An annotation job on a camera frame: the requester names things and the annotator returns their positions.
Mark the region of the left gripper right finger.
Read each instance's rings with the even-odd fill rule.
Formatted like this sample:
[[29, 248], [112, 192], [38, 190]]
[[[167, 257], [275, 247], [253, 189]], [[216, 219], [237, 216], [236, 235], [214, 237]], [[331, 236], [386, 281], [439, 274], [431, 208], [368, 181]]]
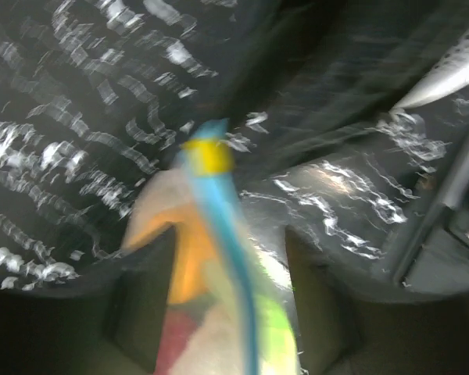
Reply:
[[367, 302], [317, 265], [310, 246], [290, 228], [285, 251], [306, 374], [469, 374], [463, 298]]

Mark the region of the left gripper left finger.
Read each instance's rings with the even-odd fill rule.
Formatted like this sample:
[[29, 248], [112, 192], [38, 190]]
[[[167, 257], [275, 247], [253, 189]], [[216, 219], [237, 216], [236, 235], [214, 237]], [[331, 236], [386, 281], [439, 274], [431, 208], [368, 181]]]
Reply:
[[0, 291], [0, 374], [150, 374], [172, 274], [176, 230], [81, 280]]

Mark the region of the clear zip top bag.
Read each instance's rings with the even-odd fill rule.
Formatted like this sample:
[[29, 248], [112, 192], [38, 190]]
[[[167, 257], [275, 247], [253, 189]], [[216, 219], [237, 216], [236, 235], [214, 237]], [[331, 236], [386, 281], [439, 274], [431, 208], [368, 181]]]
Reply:
[[174, 264], [156, 374], [297, 374], [295, 335], [249, 237], [224, 138], [210, 120], [141, 190], [122, 247], [174, 231]]

